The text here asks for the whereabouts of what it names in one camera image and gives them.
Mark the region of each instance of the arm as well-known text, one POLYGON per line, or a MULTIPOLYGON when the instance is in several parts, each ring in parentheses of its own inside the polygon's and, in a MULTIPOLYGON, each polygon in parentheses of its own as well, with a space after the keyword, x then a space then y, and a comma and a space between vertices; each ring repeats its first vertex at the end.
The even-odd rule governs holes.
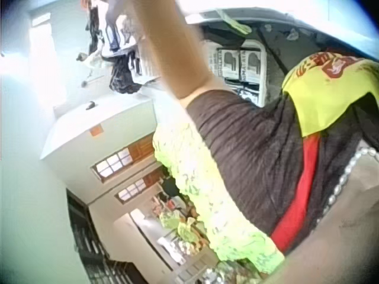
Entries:
POLYGON ((186 107, 211 89, 228 89, 205 63, 199 37, 185 22, 174 0, 131 0, 160 73, 186 107))

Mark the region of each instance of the green cloth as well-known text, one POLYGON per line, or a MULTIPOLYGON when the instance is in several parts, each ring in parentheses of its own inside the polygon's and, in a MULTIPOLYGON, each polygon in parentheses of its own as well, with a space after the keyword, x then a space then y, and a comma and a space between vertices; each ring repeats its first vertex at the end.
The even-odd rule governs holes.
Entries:
POLYGON ((189 217, 187 223, 180 222, 180 213, 178 210, 172 212, 163 212, 159 216, 162 226, 167 229, 178 230, 178 235, 189 243, 197 243, 198 236, 192 232, 191 225, 196 221, 189 217))
POLYGON ((159 124, 153 145, 156 159, 171 171, 180 193, 193 201, 218 258, 247 258, 260 272, 273 272, 284 260, 283 254, 239 211, 192 121, 183 117, 159 124))
POLYGON ((166 229, 177 229, 180 223, 180 214, 178 210, 174 212, 163 212, 159 216, 160 223, 166 229))

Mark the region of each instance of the window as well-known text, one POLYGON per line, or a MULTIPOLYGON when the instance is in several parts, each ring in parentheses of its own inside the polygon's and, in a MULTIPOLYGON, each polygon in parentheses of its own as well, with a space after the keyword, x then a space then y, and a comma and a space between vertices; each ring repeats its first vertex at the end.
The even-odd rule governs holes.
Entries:
POLYGON ((116 194, 115 197, 122 204, 125 204, 131 198, 134 198, 135 196, 137 196, 138 194, 140 194, 147 188, 151 187, 157 181, 159 181, 159 178, 161 176, 163 176, 162 169, 158 168, 154 170, 153 172, 149 173, 148 175, 144 176, 142 179, 139 179, 136 182, 132 183, 131 185, 128 185, 128 187, 124 188, 122 191, 116 194))
POLYGON ((92 166, 92 169, 101 181, 105 182, 130 167, 133 163, 139 162, 153 153, 153 134, 149 134, 96 163, 92 166))
POLYGON ((128 148, 123 148, 121 151, 107 157, 105 160, 97 163, 94 166, 95 172, 103 180, 127 167, 133 162, 128 148))
POLYGON ((144 189, 146 189, 146 184, 143 181, 143 179, 140 179, 137 182, 133 183, 132 185, 130 185, 127 188, 120 191, 118 193, 118 197, 122 201, 127 201, 128 199, 130 199, 130 198, 136 196, 138 193, 142 192, 144 189))

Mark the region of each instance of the woman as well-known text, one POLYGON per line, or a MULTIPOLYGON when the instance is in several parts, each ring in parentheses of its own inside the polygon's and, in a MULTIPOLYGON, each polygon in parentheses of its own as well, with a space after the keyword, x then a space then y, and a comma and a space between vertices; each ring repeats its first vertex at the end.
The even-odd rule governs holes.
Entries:
POLYGON ((248 258, 272 273, 336 202, 362 140, 357 159, 379 159, 378 65, 315 54, 259 109, 208 70, 174 0, 131 3, 190 117, 156 130, 156 158, 195 204, 220 260, 248 258))

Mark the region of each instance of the black bag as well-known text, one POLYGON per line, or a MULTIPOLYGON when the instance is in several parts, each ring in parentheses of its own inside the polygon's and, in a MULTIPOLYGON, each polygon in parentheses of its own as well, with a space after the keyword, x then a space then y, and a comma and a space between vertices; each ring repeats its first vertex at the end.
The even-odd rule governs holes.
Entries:
POLYGON ((121 55, 114 57, 114 66, 112 70, 112 78, 109 84, 111 90, 119 93, 135 93, 141 85, 134 83, 129 70, 129 57, 134 54, 134 51, 128 53, 128 55, 121 55))

